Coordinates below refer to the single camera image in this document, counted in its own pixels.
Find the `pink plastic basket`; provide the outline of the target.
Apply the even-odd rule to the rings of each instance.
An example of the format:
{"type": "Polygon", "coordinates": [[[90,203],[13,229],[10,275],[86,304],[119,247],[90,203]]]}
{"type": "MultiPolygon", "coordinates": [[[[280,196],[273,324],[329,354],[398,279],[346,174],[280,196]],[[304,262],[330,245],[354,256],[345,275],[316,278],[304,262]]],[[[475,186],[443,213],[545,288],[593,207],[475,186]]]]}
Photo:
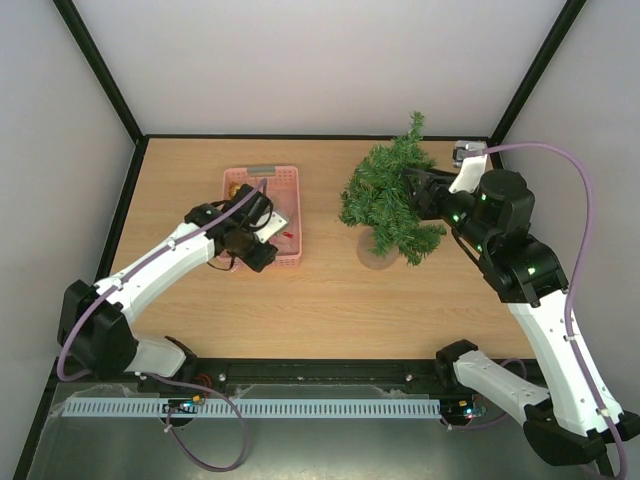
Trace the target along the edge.
{"type": "Polygon", "coordinates": [[[289,239],[282,236],[280,232],[270,239],[270,242],[278,248],[275,260],[270,267],[297,267],[302,256],[303,235],[299,172],[295,166],[260,165],[229,168],[223,174],[223,198],[230,199],[228,188],[231,183],[249,184],[255,187],[262,179],[267,181],[266,196],[273,202],[274,209],[289,219],[289,224],[283,231],[295,236],[289,239]]]}

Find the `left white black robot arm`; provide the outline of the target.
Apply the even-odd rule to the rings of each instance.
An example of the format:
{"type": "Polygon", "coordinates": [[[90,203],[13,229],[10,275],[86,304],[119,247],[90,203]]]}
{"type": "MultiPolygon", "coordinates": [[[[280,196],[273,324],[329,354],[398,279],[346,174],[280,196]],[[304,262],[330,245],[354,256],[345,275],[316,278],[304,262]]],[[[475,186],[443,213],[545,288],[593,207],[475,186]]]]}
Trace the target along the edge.
{"type": "Polygon", "coordinates": [[[169,337],[137,338],[131,327],[170,286],[223,253],[255,272],[273,263],[277,248],[269,240],[286,222],[266,193],[267,182],[261,180],[256,186],[241,185],[229,200],[196,206],[165,240],[130,266],[93,284],[78,280],[70,285],[58,330],[58,378],[176,375],[188,349],[169,337]]]}

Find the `small green christmas tree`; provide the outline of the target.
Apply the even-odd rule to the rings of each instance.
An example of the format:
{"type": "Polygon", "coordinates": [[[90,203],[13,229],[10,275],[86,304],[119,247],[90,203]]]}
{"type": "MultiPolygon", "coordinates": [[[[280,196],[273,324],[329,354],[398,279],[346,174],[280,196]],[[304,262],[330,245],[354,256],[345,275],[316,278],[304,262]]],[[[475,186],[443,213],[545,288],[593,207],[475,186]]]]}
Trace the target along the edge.
{"type": "Polygon", "coordinates": [[[410,208],[407,169],[424,171],[436,161],[421,147],[424,115],[411,113],[406,133],[389,144],[376,144],[354,168],[340,194],[338,219],[348,227],[372,229],[371,253],[383,257],[398,249],[408,265],[418,266],[440,245],[444,227],[428,224],[410,208]]]}

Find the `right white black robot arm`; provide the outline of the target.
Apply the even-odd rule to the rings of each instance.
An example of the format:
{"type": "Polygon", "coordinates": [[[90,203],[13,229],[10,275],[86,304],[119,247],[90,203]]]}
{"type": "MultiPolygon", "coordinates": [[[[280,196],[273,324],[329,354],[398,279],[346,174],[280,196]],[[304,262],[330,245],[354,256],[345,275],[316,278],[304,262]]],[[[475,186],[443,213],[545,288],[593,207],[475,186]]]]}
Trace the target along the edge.
{"type": "Polygon", "coordinates": [[[569,283],[554,251],[530,234],[535,196],[524,178],[490,170],[467,179],[437,169],[406,169],[409,207],[422,220],[440,219],[525,333],[545,384],[536,386],[488,358],[468,340],[436,354],[438,384],[470,388],[517,421],[552,466],[600,460],[609,444],[639,434],[602,381],[577,322],[565,313],[569,283]]]}

